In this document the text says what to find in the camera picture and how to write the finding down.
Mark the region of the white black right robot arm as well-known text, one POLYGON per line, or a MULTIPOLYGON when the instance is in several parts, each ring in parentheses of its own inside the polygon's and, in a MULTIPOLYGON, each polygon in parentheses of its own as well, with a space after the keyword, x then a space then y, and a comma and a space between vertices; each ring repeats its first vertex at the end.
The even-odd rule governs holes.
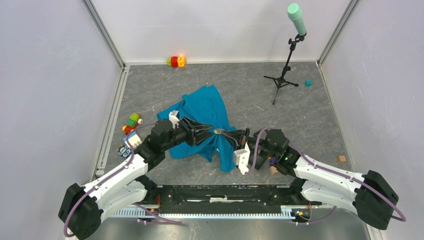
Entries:
POLYGON ((399 196, 379 172, 369 170, 363 174, 319 162, 297 150, 281 129, 266 127, 253 136, 247 129, 218 128, 213 132, 230 143, 236 165, 244 174, 248 172, 250 154, 253 168, 261 167, 258 157, 269 158, 279 173, 294 177, 288 196, 295 204, 330 204, 356 214, 379 230, 386 230, 395 218, 399 196))

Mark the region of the teal blue cloth garment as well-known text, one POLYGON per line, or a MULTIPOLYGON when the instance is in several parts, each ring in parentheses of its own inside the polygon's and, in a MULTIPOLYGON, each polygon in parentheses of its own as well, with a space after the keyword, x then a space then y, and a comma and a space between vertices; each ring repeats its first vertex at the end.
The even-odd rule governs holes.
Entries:
MULTIPOLYGON (((213 130, 233 131, 236 129, 234 126, 230 126, 226 106, 214 85, 202 86, 191 94, 184 94, 182 101, 159 112, 157 118, 159 120, 168 119, 169 114, 174 110, 178 111, 180 119, 188 117, 196 122, 212 125, 213 130)), ((198 146, 190 146, 184 142, 169 150, 173 159, 182 159, 198 154, 209 162, 213 160, 214 153, 217 153, 220 169, 225 173, 236 167, 233 161, 233 152, 233 147, 225 137, 215 133, 198 146)))

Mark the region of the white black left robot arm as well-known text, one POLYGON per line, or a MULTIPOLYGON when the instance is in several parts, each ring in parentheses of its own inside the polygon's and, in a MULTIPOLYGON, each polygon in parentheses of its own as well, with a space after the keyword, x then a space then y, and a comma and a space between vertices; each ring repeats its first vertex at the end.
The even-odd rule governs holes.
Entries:
POLYGON ((109 216, 120 209, 143 201, 153 203, 157 190, 143 185, 138 178, 165 159, 165 152, 182 143, 198 146, 212 136, 213 126, 183 117, 177 123, 160 119, 130 156, 102 177, 82 186, 74 183, 64 194, 58 217, 67 238, 85 240, 109 216))

